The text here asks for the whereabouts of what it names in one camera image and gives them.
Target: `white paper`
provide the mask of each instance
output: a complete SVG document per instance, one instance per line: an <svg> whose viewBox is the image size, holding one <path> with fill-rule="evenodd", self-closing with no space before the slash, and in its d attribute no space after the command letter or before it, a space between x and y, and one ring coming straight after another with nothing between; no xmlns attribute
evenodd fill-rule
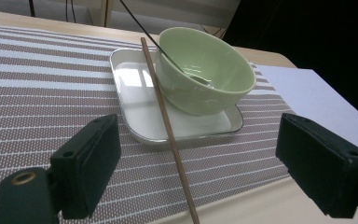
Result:
<svg viewBox="0 0 358 224"><path fill-rule="evenodd" d="M313 70L265 65L257 68L299 116L358 146L358 111Z"/></svg>

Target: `wooden table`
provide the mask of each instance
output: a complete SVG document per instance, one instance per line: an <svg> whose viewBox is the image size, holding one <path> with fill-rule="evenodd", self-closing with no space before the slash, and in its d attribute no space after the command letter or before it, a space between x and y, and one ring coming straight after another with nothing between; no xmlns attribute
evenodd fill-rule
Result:
<svg viewBox="0 0 358 224"><path fill-rule="evenodd" d="M134 43L141 43L141 37L145 36L141 33L109 29L99 26L90 26L84 24L74 24L64 21L51 21L39 18L30 18L26 16L19 16L0 12L0 25L16 26L23 28L42 29L51 32L57 32L68 35L89 35L99 37L110 37L126 39ZM255 49L236 48L252 63L276 65L285 67L296 67L286 57L279 53L266 52Z"/></svg>
<svg viewBox="0 0 358 224"><path fill-rule="evenodd" d="M110 37L139 43L144 34L97 26L50 21L0 12L0 26L42 29L68 34ZM279 53L237 48L249 61L256 64L296 67ZM358 223L354 219L326 217L298 187L292 178L235 195L198 208L202 223ZM191 223L184 212L158 220L157 223Z"/></svg>

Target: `tray rim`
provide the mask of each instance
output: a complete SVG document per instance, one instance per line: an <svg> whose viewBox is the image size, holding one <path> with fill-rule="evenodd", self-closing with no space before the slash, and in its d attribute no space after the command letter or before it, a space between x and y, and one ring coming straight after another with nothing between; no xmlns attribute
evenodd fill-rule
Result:
<svg viewBox="0 0 358 224"><path fill-rule="evenodd" d="M121 102L122 102L122 95L120 93L120 87L119 87L119 82L118 82L118 77L117 75L115 75L115 67L114 67L114 63L112 58L114 57L115 54L117 54L120 51L135 51L135 52L142 52L141 49L130 49L130 48L121 48L121 49L116 49L114 50L110 55L109 55L109 63L110 63L110 67L111 67L111 72L113 75L113 80L115 81L115 86L116 86L116 91L117 91L117 98L118 98L118 103L119 103L119 107L120 107L120 111L121 111L121 116L124 120L124 123L126 125L126 127L129 129L131 135L140 143L145 144L145 145L164 145L164 144L168 144L168 138L167 139L151 139L145 136L142 136L141 134L137 133L128 123L127 121L127 117L125 115L125 111L123 109L123 107L121 106ZM155 50L150 50L152 54L156 53ZM232 106L230 109L233 110L233 108L235 107L235 111L238 112L239 117L241 117L241 124L239 125L238 129L235 130L229 130L227 132L221 132L221 133L210 133L210 134L205 134L205 135L194 135L194 136L189 136L189 137L175 137L175 140L177 142L184 142L184 141L192 141L192 140L197 140L197 139L201 139L201 138L205 138L205 137L210 137L210 136L219 136L219 135L223 135L223 134L230 134L230 133L236 133L239 130L242 129L243 127L243 115L241 113L241 111L238 109L237 105Z"/></svg>

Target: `clamp jaw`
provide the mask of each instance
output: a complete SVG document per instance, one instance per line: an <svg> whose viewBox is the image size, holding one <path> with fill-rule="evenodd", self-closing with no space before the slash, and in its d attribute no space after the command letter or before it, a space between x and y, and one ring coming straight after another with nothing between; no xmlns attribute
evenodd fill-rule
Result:
<svg viewBox="0 0 358 224"><path fill-rule="evenodd" d="M358 147L314 121L282 114L276 156L302 190L330 217L358 207Z"/></svg>
<svg viewBox="0 0 358 224"><path fill-rule="evenodd" d="M59 223L90 217L121 156L117 116L92 120L50 157L0 183L1 223Z"/></svg>

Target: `bowl rim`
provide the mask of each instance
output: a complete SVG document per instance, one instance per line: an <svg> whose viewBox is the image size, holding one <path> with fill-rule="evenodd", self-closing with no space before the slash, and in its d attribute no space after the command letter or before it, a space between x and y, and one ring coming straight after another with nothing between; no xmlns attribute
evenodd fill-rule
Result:
<svg viewBox="0 0 358 224"><path fill-rule="evenodd" d="M210 87L207 87L205 85L203 85L202 83L194 80L193 78L191 77L188 77L185 73L183 73L182 71L180 71L163 53L160 52L159 49L157 49L157 54L160 54L162 56L162 58L165 60L166 63L168 63L176 72L178 72L179 74L182 75L182 77L184 77L187 81L190 81L192 82L193 84L197 85L198 87L202 87L202 88L206 88L212 92L218 92L218 93L223 93L223 94L231 94L231 95L238 95L238 94L246 94L247 92L251 91L254 87L255 87L255 84L257 82L257 78L256 78L256 75L255 75L255 70L254 68L250 65L249 61L241 54L239 53L236 49L234 49L232 46L230 46L228 43L226 43L225 41L223 41L222 39L219 39L217 38L216 36L214 35L209 35L207 33L204 33L202 31L199 31L199 30L196 30L196 29L192 29L192 28L187 28L187 27L172 27L172 28L168 28L168 29L165 29L163 30L159 36L158 36L158 44L159 44L159 38L171 31L171 30L188 30L190 32L193 32L197 35L203 35L203 36L206 36L207 38L211 38L211 39L214 39L214 40L217 40L218 42L222 43L223 45L225 45L226 47L228 47L229 49L232 50L232 52L234 52L237 56L239 56L239 58L241 58L244 63L250 68L250 70L252 71L252 77L254 78L254 83L252 83L251 87L244 90L244 91L223 91L223 90L219 90L219 89L215 89L215 88L210 88Z"/></svg>

